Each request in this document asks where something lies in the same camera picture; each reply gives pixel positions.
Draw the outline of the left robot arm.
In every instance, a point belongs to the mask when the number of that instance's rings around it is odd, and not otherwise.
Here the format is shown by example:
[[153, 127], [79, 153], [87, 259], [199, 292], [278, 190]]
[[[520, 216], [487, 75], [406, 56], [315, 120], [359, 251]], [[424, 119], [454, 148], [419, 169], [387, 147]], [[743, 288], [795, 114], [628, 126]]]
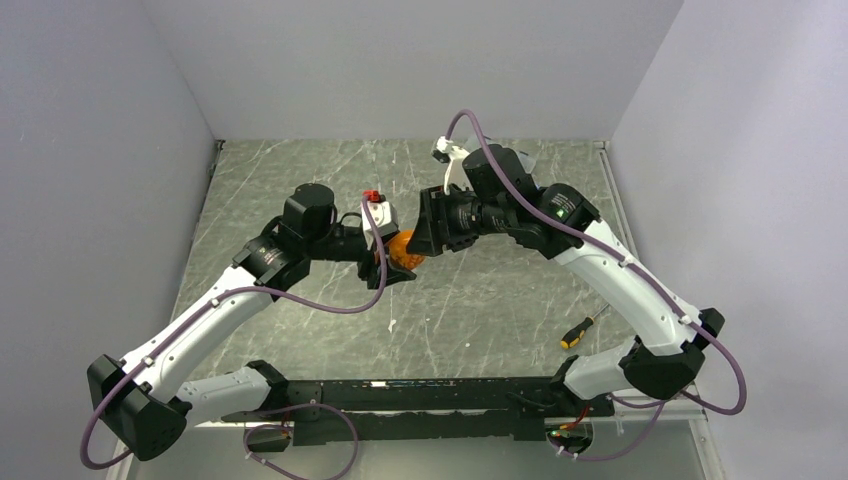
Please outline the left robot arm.
[[371, 309], [387, 286], [410, 278], [411, 271], [391, 250], [400, 235], [394, 205], [381, 192], [368, 190], [356, 217], [358, 226], [347, 224], [329, 187], [299, 186], [283, 213], [249, 240], [177, 319], [123, 356], [93, 361], [86, 372], [93, 411], [78, 447], [82, 464], [104, 468], [89, 452], [98, 425], [123, 444], [125, 455], [150, 460], [198, 424], [237, 412], [254, 412], [264, 420], [279, 417], [289, 400], [289, 383], [265, 361], [200, 381], [191, 381], [190, 375], [239, 327], [278, 300], [321, 310], [321, 303], [292, 291], [315, 261], [358, 268], [372, 296], [349, 307], [349, 314]]

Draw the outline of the small clear orange bottle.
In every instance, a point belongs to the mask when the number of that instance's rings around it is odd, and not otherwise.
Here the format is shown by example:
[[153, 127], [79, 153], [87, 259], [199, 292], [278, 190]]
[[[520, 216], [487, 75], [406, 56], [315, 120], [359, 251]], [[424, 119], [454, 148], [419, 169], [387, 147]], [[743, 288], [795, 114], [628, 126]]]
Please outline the small clear orange bottle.
[[407, 246], [412, 236], [412, 230], [403, 230], [388, 242], [390, 259], [399, 267], [410, 271], [416, 269], [426, 260], [426, 257], [423, 255], [409, 253], [407, 251]]

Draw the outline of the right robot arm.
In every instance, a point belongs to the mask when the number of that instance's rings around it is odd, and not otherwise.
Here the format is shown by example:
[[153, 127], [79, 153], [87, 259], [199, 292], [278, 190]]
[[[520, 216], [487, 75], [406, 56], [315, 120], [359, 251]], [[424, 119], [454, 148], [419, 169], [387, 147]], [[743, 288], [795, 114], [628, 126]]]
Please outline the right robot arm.
[[506, 234], [579, 276], [630, 324], [634, 339], [570, 358], [558, 370], [551, 401], [564, 415], [621, 389], [633, 388], [656, 400], [669, 400], [684, 390], [702, 367], [709, 343], [681, 320], [688, 318], [717, 335], [724, 324], [721, 314], [676, 300], [666, 288], [655, 290], [656, 279], [575, 188], [539, 186], [517, 152], [498, 144], [489, 150], [522, 197], [516, 199], [501, 182], [483, 149], [467, 151], [440, 139], [433, 155], [448, 166], [445, 181], [421, 191], [407, 252], [434, 257], [469, 248], [484, 235]]

